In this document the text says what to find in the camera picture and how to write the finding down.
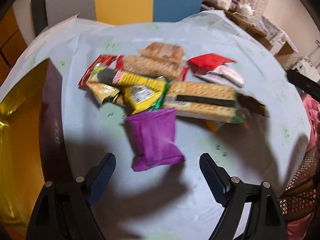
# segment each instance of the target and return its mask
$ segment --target table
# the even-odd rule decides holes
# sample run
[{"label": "table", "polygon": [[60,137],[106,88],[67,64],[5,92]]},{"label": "table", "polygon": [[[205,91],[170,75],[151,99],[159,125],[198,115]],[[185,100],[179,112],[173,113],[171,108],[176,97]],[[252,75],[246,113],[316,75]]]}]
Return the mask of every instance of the table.
[{"label": "table", "polygon": [[[180,44],[186,58],[214,52],[237,60],[229,66],[245,78],[243,91],[265,103],[270,118],[250,115],[249,129],[225,124],[215,134],[203,120],[177,118],[176,144],[185,163],[134,172],[136,147],[123,122],[125,112],[112,104],[99,108],[77,84],[101,53],[136,54],[152,41]],[[102,199],[92,208],[107,239],[208,239],[223,208],[200,172],[204,152],[245,183],[269,181],[278,196],[303,159],[310,125],[295,87],[262,45],[219,12],[202,12],[179,23],[118,27],[73,17],[33,41],[0,87],[0,100],[47,57],[63,75],[63,130],[73,175],[86,174],[106,152],[117,159]],[[191,73],[187,80],[199,81]],[[237,235],[245,224],[243,215]]]}]

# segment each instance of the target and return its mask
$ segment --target purple package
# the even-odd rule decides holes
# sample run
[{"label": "purple package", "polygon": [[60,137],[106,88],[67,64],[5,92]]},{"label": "purple package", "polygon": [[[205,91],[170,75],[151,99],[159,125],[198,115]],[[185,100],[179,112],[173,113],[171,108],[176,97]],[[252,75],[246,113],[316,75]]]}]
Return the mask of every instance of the purple package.
[{"label": "purple package", "polygon": [[126,118],[131,124],[138,148],[142,153],[133,164],[134,171],[146,171],[160,165],[184,161],[175,146],[176,111],[166,108],[134,114]]}]

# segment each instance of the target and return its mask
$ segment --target silver screw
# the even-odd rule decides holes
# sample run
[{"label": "silver screw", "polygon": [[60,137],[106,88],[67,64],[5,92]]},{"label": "silver screw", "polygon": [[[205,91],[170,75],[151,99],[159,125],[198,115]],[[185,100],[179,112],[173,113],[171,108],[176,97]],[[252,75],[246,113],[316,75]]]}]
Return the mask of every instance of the silver screw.
[{"label": "silver screw", "polygon": [[83,176],[76,177],[76,182],[80,183],[80,182],[83,182],[83,181],[84,181],[84,177]]},{"label": "silver screw", "polygon": [[262,185],[263,185],[264,187],[266,187],[266,188],[270,188],[270,187],[271,187],[270,183],[267,182],[267,181],[265,181],[264,183],[262,183]]},{"label": "silver screw", "polygon": [[238,177],[232,177],[231,181],[234,182],[234,183],[239,183],[240,179]]},{"label": "silver screw", "polygon": [[50,180],[44,184],[45,187],[51,187],[51,185],[52,185],[52,181]]}]

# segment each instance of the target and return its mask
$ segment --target yellow panel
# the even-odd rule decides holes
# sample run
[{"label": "yellow panel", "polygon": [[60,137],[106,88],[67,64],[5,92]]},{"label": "yellow panel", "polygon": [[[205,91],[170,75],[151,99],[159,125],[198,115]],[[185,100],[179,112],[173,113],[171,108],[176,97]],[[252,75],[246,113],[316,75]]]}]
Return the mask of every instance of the yellow panel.
[{"label": "yellow panel", "polygon": [[153,0],[94,0],[97,20],[121,25],[152,22]]},{"label": "yellow panel", "polygon": [[0,217],[23,235],[44,184],[39,113],[46,66],[31,70],[0,103]]}]

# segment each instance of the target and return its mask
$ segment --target pink fabric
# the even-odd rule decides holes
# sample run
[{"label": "pink fabric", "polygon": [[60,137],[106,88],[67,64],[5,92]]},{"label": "pink fabric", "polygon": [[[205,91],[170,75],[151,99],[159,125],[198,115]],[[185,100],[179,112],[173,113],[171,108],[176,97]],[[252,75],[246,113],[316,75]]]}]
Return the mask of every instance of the pink fabric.
[{"label": "pink fabric", "polygon": [[302,96],[304,108],[306,109],[309,123],[311,125],[310,141],[306,151],[316,146],[317,142],[317,126],[319,124],[318,113],[320,113],[320,104],[310,95]]},{"label": "pink fabric", "polygon": [[302,240],[312,218],[313,213],[297,221],[290,222],[287,226],[288,240]]}]

